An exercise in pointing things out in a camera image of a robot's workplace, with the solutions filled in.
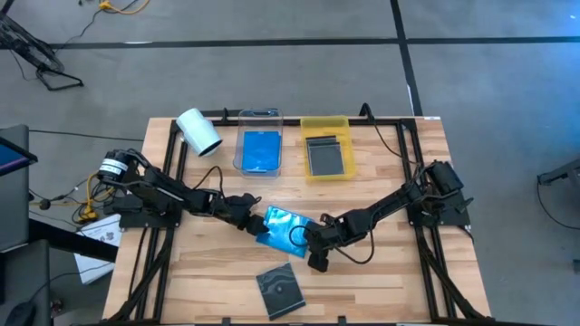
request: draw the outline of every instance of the blue packet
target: blue packet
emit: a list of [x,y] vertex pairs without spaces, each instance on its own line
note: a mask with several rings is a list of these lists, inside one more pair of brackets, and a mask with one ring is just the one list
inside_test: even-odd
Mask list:
[[278,131],[244,132],[242,169],[267,172],[279,168],[281,139]]
[[[307,250],[306,239],[304,238],[305,228],[295,228],[295,226],[306,226],[308,222],[312,222],[312,219],[288,212],[282,208],[269,206],[264,216],[264,225],[270,231],[257,235],[256,241],[304,258]],[[290,242],[290,231],[292,231],[292,241],[297,245]]]

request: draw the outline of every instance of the black floor stripe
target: black floor stripe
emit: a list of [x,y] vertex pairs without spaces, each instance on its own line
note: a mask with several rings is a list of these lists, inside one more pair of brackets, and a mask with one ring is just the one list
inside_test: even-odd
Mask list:
[[402,68],[405,71],[405,80],[409,87],[412,112],[415,116],[422,116],[423,109],[421,107],[421,101],[419,100],[419,89],[417,88],[417,82],[415,81],[415,73],[413,72],[413,65],[411,63],[411,54],[409,53],[409,46],[407,46],[406,43],[407,37],[405,36],[401,9],[399,8],[399,2],[397,0],[391,0],[391,9],[395,28],[397,29],[397,38],[400,41],[399,49],[401,50]]
[[2,13],[2,14],[8,14],[8,10],[10,10],[10,7],[14,3],[14,1],[15,0],[6,0],[6,2],[4,3],[4,6],[2,7],[2,9],[0,9],[0,13]]
[[[266,40],[223,40],[223,41],[168,41],[168,42],[107,42],[68,43],[66,49],[159,49],[159,48],[210,48],[210,47],[257,47],[257,46],[300,46],[300,45],[383,45],[397,44],[395,38],[307,38]],[[54,49],[61,43],[50,44]]]
[[527,44],[527,43],[580,43],[580,36],[541,37],[442,37],[410,38],[407,44]]

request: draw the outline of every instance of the white sticker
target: white sticker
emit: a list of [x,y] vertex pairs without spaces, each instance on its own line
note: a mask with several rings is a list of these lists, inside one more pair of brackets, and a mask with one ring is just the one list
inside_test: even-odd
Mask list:
[[127,164],[120,162],[118,160],[114,160],[114,159],[110,159],[110,158],[106,158],[102,161],[103,165],[110,165],[110,166],[114,166],[116,168],[121,168],[123,171],[127,171]]
[[106,172],[111,172],[116,174],[117,176],[119,176],[121,174],[121,169],[120,168],[116,168],[116,167],[112,167],[112,166],[107,166],[107,165],[101,165],[101,167],[99,168],[100,171],[106,171]]

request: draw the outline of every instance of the cd case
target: cd case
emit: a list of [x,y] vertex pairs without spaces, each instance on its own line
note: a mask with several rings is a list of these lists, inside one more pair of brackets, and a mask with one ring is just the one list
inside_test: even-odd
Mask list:
[[306,306],[290,263],[256,276],[270,321]]
[[312,176],[334,176],[344,174],[341,143],[336,136],[309,137],[308,162]]

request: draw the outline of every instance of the blue plastic bag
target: blue plastic bag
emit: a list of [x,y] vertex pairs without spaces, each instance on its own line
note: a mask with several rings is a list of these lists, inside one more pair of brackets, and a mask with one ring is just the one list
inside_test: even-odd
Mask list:
[[[256,237],[256,241],[304,258],[307,249],[306,239],[304,238],[305,228],[296,226],[306,226],[308,222],[312,222],[312,219],[288,212],[282,208],[269,206],[266,210],[266,216],[264,216],[264,225],[270,231],[265,234],[259,234]],[[290,242],[290,231],[292,231],[292,241],[297,245]]]

